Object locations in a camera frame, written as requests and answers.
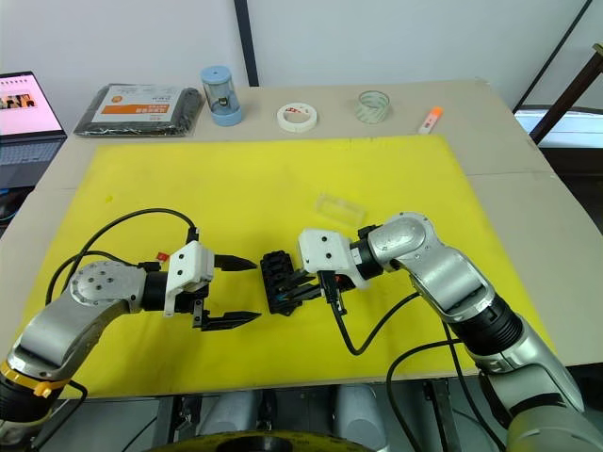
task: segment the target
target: yellow mat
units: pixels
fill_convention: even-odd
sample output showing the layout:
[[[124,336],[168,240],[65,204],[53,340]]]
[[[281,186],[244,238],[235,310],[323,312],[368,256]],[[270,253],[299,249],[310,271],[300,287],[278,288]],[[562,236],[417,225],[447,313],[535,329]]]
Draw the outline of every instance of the yellow mat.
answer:
[[[365,224],[400,211],[424,213],[439,237],[466,253],[546,339],[509,258],[440,137],[100,147],[48,250],[25,317],[43,307],[54,269],[122,214],[146,207],[177,209],[196,222],[203,243],[214,252],[259,264],[264,253],[283,249],[295,261],[297,237],[305,227],[355,237],[353,228],[316,212],[321,193],[364,206]],[[129,261],[153,260],[158,251],[180,248],[185,234],[181,220],[149,215],[119,225],[94,248]],[[408,275],[398,271],[372,280],[366,291],[346,293],[345,319],[356,346],[389,307],[412,291]],[[423,299],[415,299],[386,324],[364,355],[351,356],[324,299],[305,302],[291,317],[270,315],[259,269],[218,270],[206,306],[212,315],[249,310],[262,316],[216,332],[193,330],[190,315],[122,316],[109,325],[74,379],[88,386],[91,396],[380,380],[404,350],[444,338],[436,314]],[[462,360],[465,368],[472,367],[463,351]],[[448,350],[440,348],[415,355],[398,375],[452,371]]]

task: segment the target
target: laptop screen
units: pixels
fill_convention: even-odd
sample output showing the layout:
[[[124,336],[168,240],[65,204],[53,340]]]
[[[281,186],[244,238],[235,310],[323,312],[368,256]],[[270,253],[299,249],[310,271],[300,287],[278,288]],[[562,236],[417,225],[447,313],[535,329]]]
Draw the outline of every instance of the laptop screen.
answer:
[[[33,73],[0,75],[0,136],[62,132]]]

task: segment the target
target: table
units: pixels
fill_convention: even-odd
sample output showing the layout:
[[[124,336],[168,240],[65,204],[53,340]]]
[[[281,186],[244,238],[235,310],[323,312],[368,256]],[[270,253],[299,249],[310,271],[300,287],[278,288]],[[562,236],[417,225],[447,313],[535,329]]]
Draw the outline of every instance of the table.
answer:
[[[355,119],[357,95],[386,92],[392,111],[379,124]],[[433,133],[456,153],[482,207],[511,257],[566,365],[603,362],[603,237],[542,157],[508,107],[481,80],[383,86],[241,88],[244,121],[219,127],[206,105],[190,137],[173,141],[239,141],[413,135],[434,105],[444,107]],[[318,111],[302,135],[278,128],[289,102]],[[0,349],[8,351],[45,250],[67,211],[96,146],[157,138],[70,136],[0,239]],[[412,375],[422,378],[424,375]]]

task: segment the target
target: yellow ring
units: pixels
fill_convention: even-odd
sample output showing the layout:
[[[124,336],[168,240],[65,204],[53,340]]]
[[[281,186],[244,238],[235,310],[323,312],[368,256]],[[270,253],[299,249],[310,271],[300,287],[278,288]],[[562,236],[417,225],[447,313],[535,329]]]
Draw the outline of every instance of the yellow ring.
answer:
[[[0,364],[0,373],[10,381],[33,390],[35,396],[44,398],[48,397],[55,389],[62,388],[69,383],[69,379],[61,379],[59,381],[39,381],[37,379],[32,379],[27,375],[11,369],[6,361],[2,361]]]

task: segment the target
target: black pole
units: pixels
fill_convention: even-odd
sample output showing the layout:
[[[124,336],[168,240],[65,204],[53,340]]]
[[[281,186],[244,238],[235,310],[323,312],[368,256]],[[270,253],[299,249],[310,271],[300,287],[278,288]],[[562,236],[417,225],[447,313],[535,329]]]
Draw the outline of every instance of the black pole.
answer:
[[[249,22],[249,9],[247,0],[235,0],[236,21],[238,22],[238,35],[241,38],[245,69],[250,87],[259,87],[257,68],[255,67],[255,52],[253,51],[252,26]]]
[[[569,25],[569,27],[567,28],[567,30],[565,30],[565,34],[563,35],[562,40],[559,41],[559,43],[557,44],[557,46],[555,47],[555,49],[553,50],[553,52],[548,56],[548,59],[546,60],[544,66],[536,74],[536,76],[534,77],[534,79],[531,81],[530,86],[528,87],[528,89],[526,89],[526,92],[524,92],[524,95],[521,96],[521,99],[519,99],[519,101],[517,102],[517,104],[513,108],[513,113],[516,113],[517,110],[521,107],[521,105],[523,105],[523,103],[526,101],[526,99],[528,99],[528,96],[530,95],[531,91],[534,89],[534,87],[536,86],[536,84],[543,77],[543,75],[545,74],[546,70],[548,69],[548,66],[550,66],[550,63],[553,61],[553,59],[555,59],[555,57],[557,56],[557,54],[559,53],[559,51],[562,49],[563,45],[567,41],[567,38],[569,38],[569,35],[572,34],[572,31],[574,31],[574,28],[576,28],[576,25],[578,25],[578,22],[580,22],[580,19],[582,19],[582,16],[586,12],[586,9],[588,9],[588,7],[591,5],[591,3],[593,3],[593,0],[586,0],[584,2],[584,5],[582,5],[582,8],[578,12],[578,15],[574,18],[574,22],[572,22]]]

